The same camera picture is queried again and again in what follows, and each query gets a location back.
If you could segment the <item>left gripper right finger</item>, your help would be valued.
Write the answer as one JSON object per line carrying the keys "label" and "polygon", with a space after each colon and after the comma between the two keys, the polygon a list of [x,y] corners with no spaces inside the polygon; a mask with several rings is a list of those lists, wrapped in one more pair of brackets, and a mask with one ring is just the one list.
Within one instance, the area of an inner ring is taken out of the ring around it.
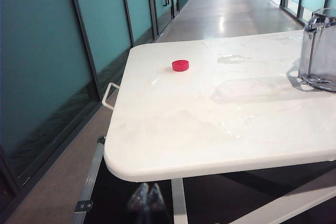
{"label": "left gripper right finger", "polygon": [[160,187],[154,183],[148,197],[151,212],[151,223],[164,223],[164,199]]}

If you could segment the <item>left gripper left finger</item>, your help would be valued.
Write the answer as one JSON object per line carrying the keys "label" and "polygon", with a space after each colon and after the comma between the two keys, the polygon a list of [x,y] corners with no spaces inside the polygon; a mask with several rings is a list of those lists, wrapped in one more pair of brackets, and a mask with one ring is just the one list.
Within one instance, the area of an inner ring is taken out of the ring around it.
{"label": "left gripper left finger", "polygon": [[142,183],[128,201],[128,215],[133,218],[133,223],[150,223],[148,193],[148,184]]}

